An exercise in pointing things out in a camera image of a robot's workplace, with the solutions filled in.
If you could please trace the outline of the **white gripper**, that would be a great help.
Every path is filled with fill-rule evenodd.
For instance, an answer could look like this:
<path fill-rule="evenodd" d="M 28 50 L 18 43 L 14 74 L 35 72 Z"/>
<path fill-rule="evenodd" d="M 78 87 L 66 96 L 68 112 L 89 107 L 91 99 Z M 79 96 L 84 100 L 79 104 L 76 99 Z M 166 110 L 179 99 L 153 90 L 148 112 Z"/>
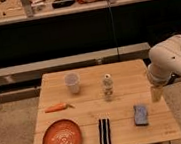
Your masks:
<path fill-rule="evenodd" d="M 166 85 L 171 78 L 171 72 L 160 68 L 155 64 L 149 64 L 147 67 L 147 78 L 153 85 L 151 87 L 151 99 L 154 102 L 160 101 L 163 95 L 163 85 Z"/>

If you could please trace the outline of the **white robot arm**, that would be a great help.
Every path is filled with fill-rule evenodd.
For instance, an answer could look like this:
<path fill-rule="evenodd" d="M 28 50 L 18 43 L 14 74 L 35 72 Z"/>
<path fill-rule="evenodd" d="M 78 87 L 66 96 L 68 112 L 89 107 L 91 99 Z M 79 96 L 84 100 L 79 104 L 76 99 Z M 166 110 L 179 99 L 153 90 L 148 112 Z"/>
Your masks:
<path fill-rule="evenodd" d="M 151 83 L 151 100 L 157 102 L 171 74 L 181 76 L 181 35 L 169 37 L 149 50 L 151 63 L 147 67 L 147 79 Z"/>

